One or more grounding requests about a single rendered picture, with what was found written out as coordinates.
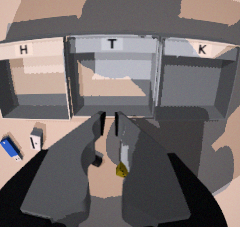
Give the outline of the yellow die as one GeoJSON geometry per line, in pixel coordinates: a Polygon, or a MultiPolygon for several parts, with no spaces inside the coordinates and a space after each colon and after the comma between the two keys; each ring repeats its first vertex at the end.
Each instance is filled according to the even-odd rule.
{"type": "Polygon", "coordinates": [[[126,166],[121,161],[119,165],[116,167],[116,175],[122,178],[125,178],[127,174],[128,174],[128,171],[126,169],[126,166]]]}

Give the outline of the grey rack of bins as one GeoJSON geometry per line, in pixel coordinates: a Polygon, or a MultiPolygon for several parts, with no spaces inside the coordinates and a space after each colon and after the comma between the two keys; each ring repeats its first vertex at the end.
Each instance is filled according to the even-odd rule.
{"type": "Polygon", "coordinates": [[[71,121],[99,111],[106,118],[121,111],[154,121],[226,120],[239,58],[238,44],[177,33],[85,31],[4,39],[0,113],[15,120],[71,121]]]}

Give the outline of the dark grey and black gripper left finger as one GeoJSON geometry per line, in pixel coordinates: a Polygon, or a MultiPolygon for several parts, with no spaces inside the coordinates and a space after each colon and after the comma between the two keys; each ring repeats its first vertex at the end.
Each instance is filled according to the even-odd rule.
{"type": "Polygon", "coordinates": [[[0,189],[0,227],[51,227],[55,222],[79,227],[88,219],[88,168],[105,118],[106,112],[97,112],[41,149],[6,182],[0,189]]]}

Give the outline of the black battery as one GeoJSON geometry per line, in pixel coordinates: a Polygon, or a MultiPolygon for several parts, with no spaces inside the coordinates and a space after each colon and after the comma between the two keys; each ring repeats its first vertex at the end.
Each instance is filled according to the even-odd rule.
{"type": "Polygon", "coordinates": [[[96,156],[96,160],[92,163],[92,165],[94,165],[95,167],[99,167],[102,164],[103,159],[97,155],[96,156]]]}

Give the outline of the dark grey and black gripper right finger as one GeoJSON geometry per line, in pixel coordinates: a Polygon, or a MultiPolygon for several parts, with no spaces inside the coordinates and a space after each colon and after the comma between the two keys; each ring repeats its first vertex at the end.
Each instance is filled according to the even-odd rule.
{"type": "Polygon", "coordinates": [[[132,227],[228,227],[206,186],[175,153],[121,111],[115,112],[115,136],[121,140],[121,161],[129,172],[121,198],[126,223],[132,227]]]}

